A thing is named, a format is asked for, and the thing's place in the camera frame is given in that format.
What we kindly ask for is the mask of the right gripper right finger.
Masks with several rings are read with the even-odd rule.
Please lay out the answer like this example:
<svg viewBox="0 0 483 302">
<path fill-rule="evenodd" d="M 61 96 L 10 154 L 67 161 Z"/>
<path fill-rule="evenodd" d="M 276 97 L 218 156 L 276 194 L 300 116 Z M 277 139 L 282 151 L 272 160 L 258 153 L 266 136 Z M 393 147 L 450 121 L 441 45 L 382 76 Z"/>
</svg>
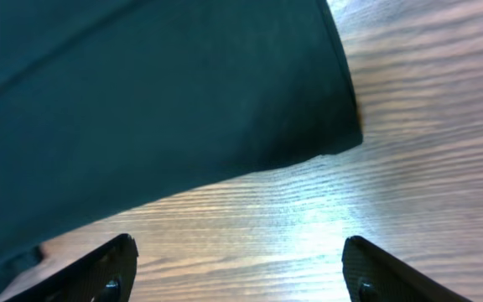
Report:
<svg viewBox="0 0 483 302">
<path fill-rule="evenodd" d="M 351 302 L 470 302 L 361 236 L 345 240 L 341 261 Z"/>
</svg>

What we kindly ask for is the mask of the black garment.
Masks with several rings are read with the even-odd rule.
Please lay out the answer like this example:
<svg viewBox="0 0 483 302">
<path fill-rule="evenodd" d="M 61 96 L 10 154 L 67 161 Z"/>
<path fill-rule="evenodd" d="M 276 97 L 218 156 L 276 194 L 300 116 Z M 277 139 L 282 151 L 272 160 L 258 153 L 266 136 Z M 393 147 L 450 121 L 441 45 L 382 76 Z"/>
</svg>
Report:
<svg viewBox="0 0 483 302">
<path fill-rule="evenodd" d="M 36 247 L 361 144 L 319 0 L 0 0 L 0 294 Z"/>
</svg>

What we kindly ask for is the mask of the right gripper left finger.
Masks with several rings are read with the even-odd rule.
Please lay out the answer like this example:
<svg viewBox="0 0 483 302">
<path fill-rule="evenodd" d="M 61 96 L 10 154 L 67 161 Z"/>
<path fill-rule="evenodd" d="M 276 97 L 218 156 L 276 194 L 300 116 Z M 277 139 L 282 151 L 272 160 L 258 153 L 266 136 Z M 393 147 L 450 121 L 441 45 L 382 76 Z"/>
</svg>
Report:
<svg viewBox="0 0 483 302">
<path fill-rule="evenodd" d="M 5 302 L 128 302 L 137 260 L 134 238 L 123 233 Z"/>
</svg>

